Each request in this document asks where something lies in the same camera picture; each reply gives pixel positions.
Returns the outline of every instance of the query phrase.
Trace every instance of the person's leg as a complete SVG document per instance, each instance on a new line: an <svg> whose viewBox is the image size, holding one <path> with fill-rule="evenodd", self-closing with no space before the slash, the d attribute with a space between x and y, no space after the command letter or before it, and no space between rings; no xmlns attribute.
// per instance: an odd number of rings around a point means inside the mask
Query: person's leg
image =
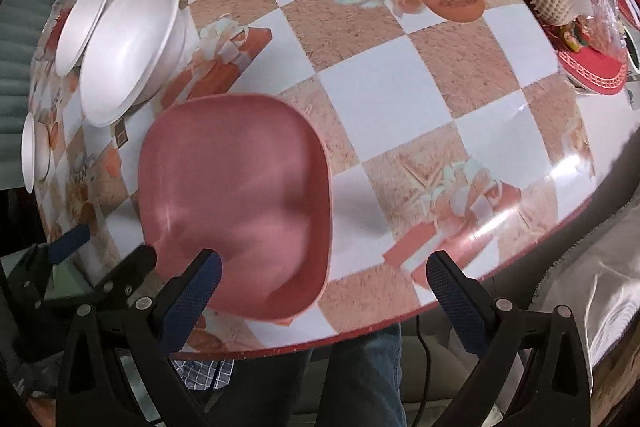
<svg viewBox="0 0 640 427"><path fill-rule="evenodd" d="M400 325L334 345L316 427L405 427Z"/></svg>
<svg viewBox="0 0 640 427"><path fill-rule="evenodd" d="M311 351L236 360L229 384L207 413L211 425L284 427L300 394Z"/></svg>

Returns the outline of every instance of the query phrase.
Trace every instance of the table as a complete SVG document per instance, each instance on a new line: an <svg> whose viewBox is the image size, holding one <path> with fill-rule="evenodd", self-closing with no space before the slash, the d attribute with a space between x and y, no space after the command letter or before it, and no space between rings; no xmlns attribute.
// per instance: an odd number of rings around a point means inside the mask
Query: table
<svg viewBox="0 0 640 427"><path fill-rule="evenodd" d="M54 6L32 63L30 108L52 150L35 193L50 240L89 224L76 263L93 282L143 242L138 158L174 103L272 94L329 153L334 239L316 304L279 323L206 309L186 359L282 353L415 315L434 303L431 251L472 277L523 255L580 209L638 123L624 93L576 96L522 0L180 0L179 73L93 128L78 68L58 78L51 67L73 2ZM150 277L144 290L161 285Z"/></svg>

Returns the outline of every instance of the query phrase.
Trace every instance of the white bowl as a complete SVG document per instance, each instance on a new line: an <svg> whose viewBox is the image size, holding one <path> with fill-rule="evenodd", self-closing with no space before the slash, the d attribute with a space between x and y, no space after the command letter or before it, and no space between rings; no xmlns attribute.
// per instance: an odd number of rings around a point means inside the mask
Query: white bowl
<svg viewBox="0 0 640 427"><path fill-rule="evenodd" d="M112 0L77 0L60 33L56 49L56 74L65 76L76 65L100 19Z"/></svg>
<svg viewBox="0 0 640 427"><path fill-rule="evenodd" d="M80 70L80 102L90 124L110 125L167 80L184 45L179 1L115 0L106 9Z"/></svg>
<svg viewBox="0 0 640 427"><path fill-rule="evenodd" d="M49 133L40 122L33 120L33 115L27 113L22 128L22 145L20 156L22 159L22 177L27 192L33 190L34 181L43 180L49 172Z"/></svg>

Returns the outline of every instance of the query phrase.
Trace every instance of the bowl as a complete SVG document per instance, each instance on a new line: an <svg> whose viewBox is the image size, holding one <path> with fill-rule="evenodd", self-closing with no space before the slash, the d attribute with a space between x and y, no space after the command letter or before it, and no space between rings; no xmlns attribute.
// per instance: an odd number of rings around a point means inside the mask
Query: bowl
<svg viewBox="0 0 640 427"><path fill-rule="evenodd" d="M56 74L65 76L78 63L105 6L113 0L77 0L60 33Z"/></svg>
<svg viewBox="0 0 640 427"><path fill-rule="evenodd" d="M261 94L174 105L146 134L138 183L161 277L180 275L203 248L220 254L210 309L279 321L319 298L331 253L330 169L293 107Z"/></svg>
<svg viewBox="0 0 640 427"><path fill-rule="evenodd" d="M168 80L184 45L178 2L115 0L106 9L80 70L80 102L88 123L110 125Z"/></svg>
<svg viewBox="0 0 640 427"><path fill-rule="evenodd" d="M50 154L49 133L46 126L33 120L32 113L27 113L20 146L22 177L27 192L31 193L34 181L43 180L49 172Z"/></svg>

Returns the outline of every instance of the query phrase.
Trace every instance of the pink plastic bowl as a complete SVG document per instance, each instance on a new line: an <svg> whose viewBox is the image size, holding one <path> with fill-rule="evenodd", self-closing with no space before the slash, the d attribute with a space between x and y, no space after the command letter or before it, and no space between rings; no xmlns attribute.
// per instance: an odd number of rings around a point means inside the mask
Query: pink plastic bowl
<svg viewBox="0 0 640 427"><path fill-rule="evenodd" d="M145 241L163 278L210 248L223 262L214 310L278 321L321 294L330 171L321 140L294 108L260 94L175 105L146 135L138 174Z"/></svg>

